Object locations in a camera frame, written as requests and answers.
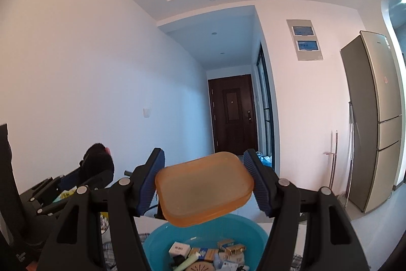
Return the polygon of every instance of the blue panel window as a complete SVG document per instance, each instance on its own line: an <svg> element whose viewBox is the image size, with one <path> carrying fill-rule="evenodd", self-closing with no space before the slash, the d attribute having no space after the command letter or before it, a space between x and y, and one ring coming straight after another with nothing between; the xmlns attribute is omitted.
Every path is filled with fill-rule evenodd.
<svg viewBox="0 0 406 271"><path fill-rule="evenodd" d="M311 27L293 27L293 33L296 36L314 36L313 29Z"/></svg>
<svg viewBox="0 0 406 271"><path fill-rule="evenodd" d="M318 51L319 47L315 40L298 40L299 51Z"/></svg>

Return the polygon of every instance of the refrigerator drawer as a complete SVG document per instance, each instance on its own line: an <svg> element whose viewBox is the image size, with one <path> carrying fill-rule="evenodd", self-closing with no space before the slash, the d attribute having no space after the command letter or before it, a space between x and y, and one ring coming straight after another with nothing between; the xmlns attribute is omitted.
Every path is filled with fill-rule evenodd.
<svg viewBox="0 0 406 271"><path fill-rule="evenodd" d="M377 153L375 176L365 212L375 209L389 198L399 163L400 141Z"/></svg>
<svg viewBox="0 0 406 271"><path fill-rule="evenodd" d="M384 149L401 139L402 116L378 124L378 149Z"/></svg>

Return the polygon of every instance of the translucent lid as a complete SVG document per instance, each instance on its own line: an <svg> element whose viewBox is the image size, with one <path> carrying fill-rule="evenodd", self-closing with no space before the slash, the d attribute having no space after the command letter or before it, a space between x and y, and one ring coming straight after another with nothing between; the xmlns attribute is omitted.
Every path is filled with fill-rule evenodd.
<svg viewBox="0 0 406 271"><path fill-rule="evenodd" d="M166 167L156 175L155 184L165 218L182 228L236 210L254 188L249 172L229 152Z"/></svg>

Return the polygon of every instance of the door frame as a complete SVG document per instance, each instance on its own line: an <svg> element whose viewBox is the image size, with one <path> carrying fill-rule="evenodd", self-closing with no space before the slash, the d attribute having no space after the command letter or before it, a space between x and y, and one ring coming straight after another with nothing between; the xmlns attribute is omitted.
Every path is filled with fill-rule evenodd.
<svg viewBox="0 0 406 271"><path fill-rule="evenodd" d="M252 76L251 74L245 74L245 75L236 75L236 76L227 76L227 77L220 77L220 78L214 78L214 79L208 79L208 84L209 84L209 97L210 97L210 115L212 117L212 128L213 128L213 145L214 145L214 152L218 152L218 141L217 141L217 133L216 133L216 123L214 119L214 108L213 108L213 103L214 101L212 100L212 95L213 95L213 89L212 89L212 82L218 79L226 79L226 78L231 78L231 77L239 77L239 76L249 76L250 79L250 97L251 97L251 107L252 107L252 115L251 117L255 119L255 122L257 122L257 114L255 112L255 102L254 102L254 91L252 88ZM258 150L258 123L255 123L255 131L257 133L257 139L256 139L256 150Z"/></svg>

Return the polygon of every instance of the floor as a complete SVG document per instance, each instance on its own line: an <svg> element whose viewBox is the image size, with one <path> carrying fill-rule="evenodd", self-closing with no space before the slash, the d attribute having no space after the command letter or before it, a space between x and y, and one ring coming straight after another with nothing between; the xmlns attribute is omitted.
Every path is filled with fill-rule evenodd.
<svg viewBox="0 0 406 271"><path fill-rule="evenodd" d="M361 242L371 271L377 271L392 253L406 230L406 184L403 184L380 207L362 214L350 201L347 213ZM272 222L259 210L255 198L233 212L255 222Z"/></svg>

